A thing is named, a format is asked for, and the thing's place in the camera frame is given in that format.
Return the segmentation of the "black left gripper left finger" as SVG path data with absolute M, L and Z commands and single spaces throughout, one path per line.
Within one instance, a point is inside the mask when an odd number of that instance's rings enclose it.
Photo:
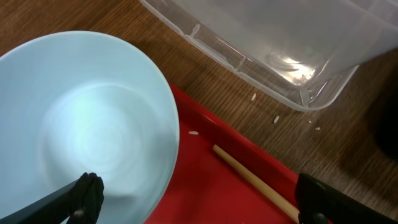
M 104 183 L 95 173 L 76 181 L 1 219 L 2 224 L 96 224 L 104 202 Z

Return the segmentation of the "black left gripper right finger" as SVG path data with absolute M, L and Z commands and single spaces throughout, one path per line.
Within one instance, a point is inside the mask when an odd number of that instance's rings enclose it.
M 308 174 L 298 176 L 295 200 L 303 224 L 397 224 Z

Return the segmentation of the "small light blue bowl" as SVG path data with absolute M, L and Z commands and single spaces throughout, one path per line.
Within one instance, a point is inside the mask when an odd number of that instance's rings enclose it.
M 99 32 L 68 31 L 1 57 L 1 216 L 94 172 L 100 223 L 143 223 L 174 171 L 174 96 L 138 48 Z

